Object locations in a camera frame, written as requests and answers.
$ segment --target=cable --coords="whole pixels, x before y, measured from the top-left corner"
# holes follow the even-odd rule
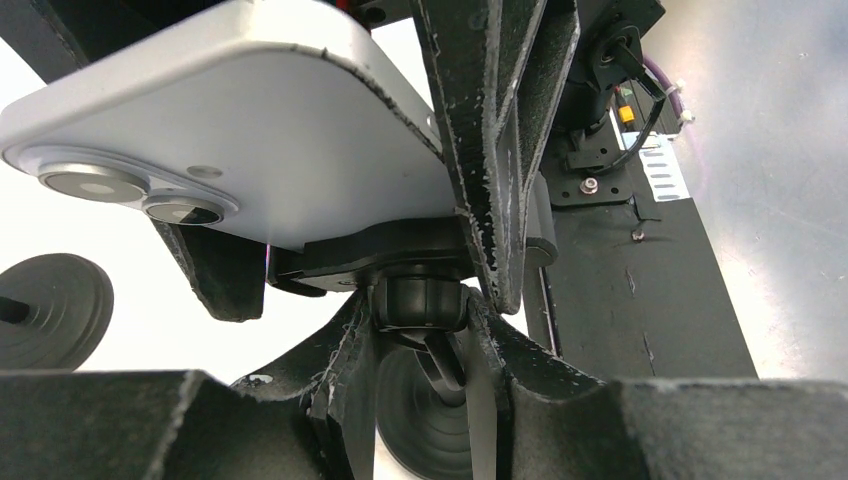
[[[668,75],[666,75],[663,69],[660,68],[660,66],[649,56],[644,55],[642,63],[645,64],[645,68],[651,72],[651,75],[657,79],[657,82],[659,82],[662,89],[668,92],[668,101],[671,104],[671,109],[674,111],[674,116],[678,119],[682,117],[686,107],[683,105],[683,99],[680,97],[677,85],[671,83]]]
[[[651,98],[654,100],[654,106],[651,108],[651,113],[648,115],[647,120],[645,120],[645,126],[642,127],[642,130],[639,132],[639,136],[636,137],[636,141],[633,142],[633,145],[631,145],[630,148],[625,150],[621,156],[613,160],[609,165],[589,170],[589,173],[596,177],[618,170],[624,165],[627,165],[633,157],[639,154],[639,150],[641,150],[642,146],[645,145],[645,141],[648,140],[648,137],[651,135],[651,130],[660,119],[663,106],[665,106],[665,101],[668,98],[662,87],[660,87],[657,82],[651,78],[648,74],[647,68],[638,58],[636,58],[635,55],[633,55],[633,52],[631,52],[630,49],[623,44],[618,44],[613,47],[611,53],[613,54],[615,61],[624,67],[624,70],[633,77],[639,85],[648,92],[649,95],[651,95]]]

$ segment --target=metal rod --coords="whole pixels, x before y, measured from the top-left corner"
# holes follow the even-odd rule
[[[29,305],[12,300],[8,297],[0,297],[0,321],[18,324],[29,316]]]
[[[442,378],[441,373],[436,367],[436,363],[433,361],[433,357],[429,353],[415,352],[415,357],[418,359],[421,369],[424,370],[427,380],[430,381],[430,386],[433,387],[433,390],[442,399],[442,403],[449,407],[458,407],[465,403],[465,391],[451,390],[447,386],[445,379]]]
[[[445,381],[445,386],[455,392],[465,387],[465,372],[462,363],[448,340],[446,332],[433,332],[424,337],[424,345],[430,352],[430,358]]]
[[[542,285],[542,296],[545,302],[545,318],[547,319],[548,334],[551,339],[551,352],[557,357],[562,358],[562,344],[560,343],[559,326],[556,321],[556,306],[553,304],[551,281],[548,279],[547,269],[539,269],[539,282]]]

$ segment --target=circular ridged base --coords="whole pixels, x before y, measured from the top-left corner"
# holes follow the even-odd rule
[[[112,317],[106,273],[70,254],[25,260],[0,274],[0,296],[29,306],[0,322],[0,369],[73,370],[94,352]]]
[[[392,456],[416,475],[472,478],[465,404],[445,405],[411,350],[392,353],[380,366],[377,427]]]

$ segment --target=black metal bracket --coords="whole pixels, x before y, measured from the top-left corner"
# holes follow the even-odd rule
[[[630,169],[619,169],[603,177],[592,177],[586,172],[603,166],[621,155],[612,120],[606,119],[598,130],[581,137],[579,147],[574,146],[571,135],[555,132],[548,141],[541,172],[548,184],[551,205],[555,209],[616,205],[627,203],[633,197]],[[594,191],[584,191],[581,184],[594,178]]]
[[[658,0],[578,0],[577,10],[580,41],[554,123],[569,132],[598,124],[606,115],[612,87],[626,76],[613,65],[601,64],[607,43],[619,38],[616,26],[635,28],[630,37],[641,37],[665,13]]]
[[[547,195],[534,191],[527,232],[528,262],[546,266],[557,257]],[[373,287],[382,278],[425,272],[464,280],[474,266],[459,217],[397,220],[345,237],[310,242],[303,252],[271,247],[267,282],[307,297]]]

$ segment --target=white smartphone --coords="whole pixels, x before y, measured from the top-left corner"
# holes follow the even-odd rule
[[[58,80],[3,110],[0,154],[64,194],[294,250],[454,214],[433,112],[313,0],[230,0]]]

